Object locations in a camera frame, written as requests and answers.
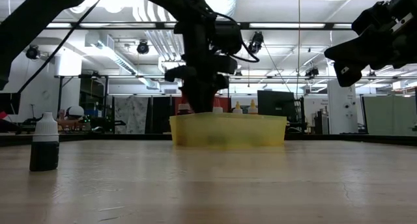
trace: yellow plastic bin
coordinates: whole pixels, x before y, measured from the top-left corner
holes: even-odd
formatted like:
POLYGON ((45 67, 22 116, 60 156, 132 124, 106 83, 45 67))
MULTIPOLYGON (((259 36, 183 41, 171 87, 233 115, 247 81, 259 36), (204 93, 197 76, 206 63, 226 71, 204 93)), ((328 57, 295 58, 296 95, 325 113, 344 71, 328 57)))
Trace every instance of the yellow plastic bin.
POLYGON ((170 118, 175 146, 283 146, 286 117, 200 113, 170 118))

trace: wooden table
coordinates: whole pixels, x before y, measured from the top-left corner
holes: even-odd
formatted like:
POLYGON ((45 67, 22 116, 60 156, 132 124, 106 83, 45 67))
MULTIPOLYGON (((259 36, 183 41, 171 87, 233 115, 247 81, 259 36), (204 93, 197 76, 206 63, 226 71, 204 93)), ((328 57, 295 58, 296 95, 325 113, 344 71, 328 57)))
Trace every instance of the wooden table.
POLYGON ((176 150, 169 141, 61 143, 29 172, 0 148, 1 223, 416 223, 417 148, 289 141, 176 150))

